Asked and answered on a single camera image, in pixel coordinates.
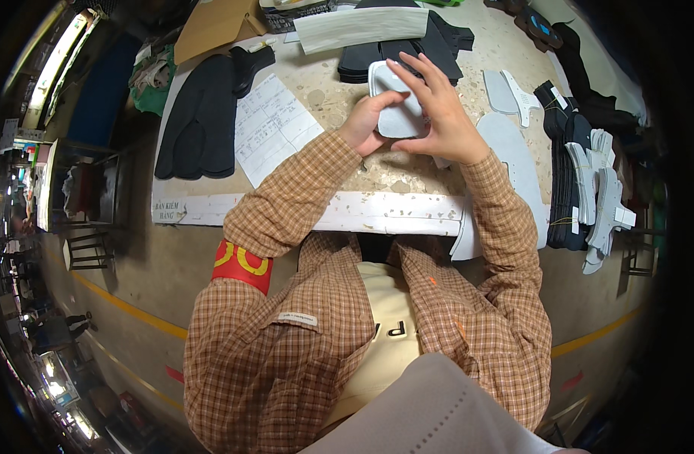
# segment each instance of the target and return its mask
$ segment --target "concrete floor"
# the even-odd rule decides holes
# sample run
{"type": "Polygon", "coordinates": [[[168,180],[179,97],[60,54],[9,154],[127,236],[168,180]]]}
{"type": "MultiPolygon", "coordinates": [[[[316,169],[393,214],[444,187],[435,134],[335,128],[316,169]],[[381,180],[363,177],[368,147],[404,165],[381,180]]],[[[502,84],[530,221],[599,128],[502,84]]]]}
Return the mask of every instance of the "concrete floor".
{"type": "MultiPolygon", "coordinates": [[[[182,370],[184,328],[188,328],[197,293],[210,279],[222,234],[218,227],[152,224],[150,185],[156,138],[157,129],[141,135],[138,150],[131,155],[137,172],[128,197],[130,215],[127,228],[112,233],[116,258],[109,268],[66,271],[62,242],[88,233],[79,230],[43,235],[43,273],[53,299],[66,312],[92,312],[99,331],[80,337],[79,344],[91,351],[106,382],[116,392],[130,391],[160,421],[182,434],[185,442],[196,445],[182,412],[183,385],[166,373],[165,366],[182,370]]],[[[539,252],[541,298],[551,319],[553,345],[582,336],[591,340],[585,345],[579,341],[575,348],[570,344],[554,349],[546,421],[583,400],[557,419],[568,442],[607,402],[649,331],[648,311],[633,311],[647,301],[652,281],[631,277],[627,292],[617,297],[621,253],[615,250],[598,272],[585,276],[581,274],[585,252],[551,248],[539,252]],[[624,317],[627,314],[637,315],[624,317]],[[592,333],[617,320],[624,322],[594,334],[592,340],[592,333]],[[575,386],[565,386],[567,380],[580,376],[575,386]]],[[[278,291],[295,271],[296,257],[297,251],[292,251],[275,260],[271,292],[278,291]]],[[[474,259],[459,269],[471,282],[479,283],[482,265],[482,259],[474,259]]],[[[538,432],[551,430],[539,428],[538,432]]]]}

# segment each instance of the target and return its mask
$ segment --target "yellow floor line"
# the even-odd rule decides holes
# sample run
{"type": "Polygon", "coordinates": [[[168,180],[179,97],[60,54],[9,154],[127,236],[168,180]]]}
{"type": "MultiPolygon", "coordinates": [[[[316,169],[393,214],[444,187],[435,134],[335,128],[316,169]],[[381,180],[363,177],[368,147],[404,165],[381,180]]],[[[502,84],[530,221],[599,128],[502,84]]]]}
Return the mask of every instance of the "yellow floor line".
{"type": "Polygon", "coordinates": [[[586,336],[582,336],[578,339],[570,340],[565,344],[557,345],[556,347],[551,349],[551,358],[556,358],[561,356],[562,354],[567,354],[570,351],[576,350],[587,344],[590,344],[593,341],[596,341],[600,337],[606,336],[607,334],[614,331],[616,328],[622,326],[624,323],[629,322],[631,319],[634,318],[635,315],[642,312],[642,309],[644,309],[644,306],[639,306],[630,313],[620,317],[615,322],[606,325],[604,328],[598,329],[595,332],[589,333],[586,336]]]}
{"type": "MultiPolygon", "coordinates": [[[[42,249],[57,263],[61,265],[62,268],[65,268],[64,266],[64,261],[61,259],[61,257],[51,250],[49,248],[44,247],[42,245],[42,249]]],[[[179,337],[181,339],[185,339],[188,336],[188,330],[185,328],[181,328],[180,326],[174,325],[170,322],[166,322],[165,320],[155,317],[152,314],[146,313],[142,309],[138,309],[137,307],[133,306],[130,303],[127,303],[123,301],[120,298],[117,298],[115,295],[111,295],[107,290],[98,287],[94,283],[91,283],[89,280],[86,278],[82,277],[78,272],[75,271],[70,271],[71,275],[78,280],[83,286],[86,286],[89,288],[91,291],[102,297],[105,301],[108,303],[112,304],[113,306],[116,306],[120,308],[121,310],[125,311],[126,313],[132,315],[135,318],[138,318],[139,320],[142,320],[145,323],[148,323],[149,325],[153,325],[155,328],[158,328],[160,331],[163,331],[168,334],[172,334],[175,337],[179,337]]]]}
{"type": "MultiPolygon", "coordinates": [[[[42,245],[42,249],[49,254],[50,257],[52,257],[57,263],[61,265],[61,267],[64,267],[64,261],[61,260],[61,258],[54,254],[51,250],[48,248],[44,247],[42,245]]],[[[91,291],[95,292],[97,295],[105,299],[107,302],[110,304],[113,304],[116,307],[119,307],[126,313],[132,315],[135,318],[138,318],[142,320],[145,323],[148,323],[150,325],[153,325],[155,328],[158,328],[159,330],[172,334],[176,337],[179,337],[181,339],[185,339],[188,336],[188,330],[181,328],[180,326],[174,325],[170,322],[166,322],[165,320],[162,320],[161,318],[155,317],[152,314],[146,313],[145,311],[142,311],[141,309],[138,309],[137,307],[133,306],[130,303],[127,303],[123,301],[120,298],[117,298],[114,295],[111,295],[108,291],[104,290],[103,288],[98,287],[94,283],[91,283],[89,280],[86,278],[82,277],[79,273],[75,271],[70,271],[72,276],[75,277],[75,279],[79,280],[79,282],[83,285],[89,288],[91,291]]],[[[630,280],[629,282],[629,294],[631,295],[632,292],[632,281],[630,280]]],[[[551,349],[551,358],[556,358],[561,356],[562,354],[567,354],[570,351],[576,350],[578,348],[581,348],[595,340],[597,340],[600,337],[606,336],[608,333],[614,331],[616,328],[619,326],[623,325],[625,322],[628,322],[631,320],[635,315],[637,315],[642,307],[638,307],[635,310],[631,311],[630,313],[624,315],[623,317],[619,318],[613,323],[610,323],[609,325],[606,325],[604,328],[601,328],[597,331],[594,331],[593,333],[589,333],[586,336],[582,336],[578,339],[570,340],[569,342],[566,342],[565,344],[560,344],[557,345],[556,347],[553,347],[551,349]]]]}
{"type": "MultiPolygon", "coordinates": [[[[60,305],[64,309],[66,309],[67,312],[69,312],[70,314],[73,314],[71,309],[66,304],[60,302],[60,305]]],[[[102,344],[100,344],[100,342],[97,339],[95,339],[95,336],[93,336],[91,332],[85,331],[85,334],[87,334],[87,336],[90,338],[90,340],[92,342],[94,342],[95,345],[97,345],[98,349],[102,350],[102,352],[105,353],[109,359],[111,359],[115,364],[117,364],[121,369],[123,369],[127,375],[132,377],[132,379],[137,381],[139,384],[145,386],[147,389],[149,389],[151,392],[153,392],[153,394],[160,397],[165,403],[170,404],[171,406],[177,408],[180,411],[183,411],[183,405],[177,403],[175,400],[171,399],[170,397],[166,396],[161,391],[156,389],[155,386],[151,385],[147,381],[140,378],[140,376],[138,376],[138,374],[134,373],[132,370],[130,370],[130,368],[128,368],[119,359],[117,359],[112,353],[107,351],[107,349],[102,344]]]]}

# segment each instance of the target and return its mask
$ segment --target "plaid shirt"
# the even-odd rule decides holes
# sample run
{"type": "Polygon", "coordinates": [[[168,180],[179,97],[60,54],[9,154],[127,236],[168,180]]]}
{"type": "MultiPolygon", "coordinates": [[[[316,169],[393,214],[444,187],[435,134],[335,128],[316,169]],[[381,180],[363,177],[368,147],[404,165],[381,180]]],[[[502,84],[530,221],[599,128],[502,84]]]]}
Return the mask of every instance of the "plaid shirt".
{"type": "MultiPolygon", "coordinates": [[[[298,272],[279,293],[266,298],[243,280],[215,277],[197,297],[184,400],[191,429],[211,452],[305,448],[359,365],[374,321],[356,236],[307,237],[359,163],[336,132],[323,133],[226,215],[224,238],[256,257],[304,243],[298,272]]],[[[388,262],[410,288],[422,351],[451,358],[533,430],[549,404],[551,374],[536,225],[493,153],[461,171],[491,276],[476,288],[430,236],[397,237],[388,262]]]]}

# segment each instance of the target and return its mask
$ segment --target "shirt label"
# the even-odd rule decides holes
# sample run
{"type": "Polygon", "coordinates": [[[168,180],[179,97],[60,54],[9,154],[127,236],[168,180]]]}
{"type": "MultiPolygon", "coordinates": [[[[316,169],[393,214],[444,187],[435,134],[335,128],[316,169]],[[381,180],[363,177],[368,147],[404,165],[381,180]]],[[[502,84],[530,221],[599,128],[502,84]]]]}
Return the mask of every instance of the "shirt label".
{"type": "Polygon", "coordinates": [[[277,320],[288,320],[290,322],[302,322],[309,326],[316,326],[316,317],[309,314],[302,313],[280,313],[276,318],[277,320]]]}

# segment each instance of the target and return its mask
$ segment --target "shirt sleeve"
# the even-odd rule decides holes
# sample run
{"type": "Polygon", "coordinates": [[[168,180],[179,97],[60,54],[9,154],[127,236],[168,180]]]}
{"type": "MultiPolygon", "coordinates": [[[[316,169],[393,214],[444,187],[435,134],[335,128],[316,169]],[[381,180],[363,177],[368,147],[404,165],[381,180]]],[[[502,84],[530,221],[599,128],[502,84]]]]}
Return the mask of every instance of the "shirt sleeve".
{"type": "MultiPolygon", "coordinates": [[[[223,375],[258,363],[258,352],[249,350],[237,333],[245,325],[269,322],[265,305],[272,258],[306,237],[360,159],[337,132],[323,133],[226,215],[212,280],[196,298],[183,354],[186,418],[212,452],[224,450],[224,427],[234,413],[227,399],[233,393],[225,387],[235,385],[225,383],[223,375]]],[[[241,373],[238,379],[239,388],[247,389],[256,374],[241,373]]]]}
{"type": "Polygon", "coordinates": [[[540,384],[536,386],[545,388],[541,394],[548,399],[551,324],[539,299],[543,275],[533,214],[515,193],[507,169],[494,153],[462,166],[461,171],[473,196],[473,215],[491,275],[478,290],[507,320],[520,357],[538,361],[540,384]]]}
{"type": "Polygon", "coordinates": [[[361,157],[336,132],[290,156],[226,214],[224,237],[259,257],[278,257],[306,237],[361,157]]]}

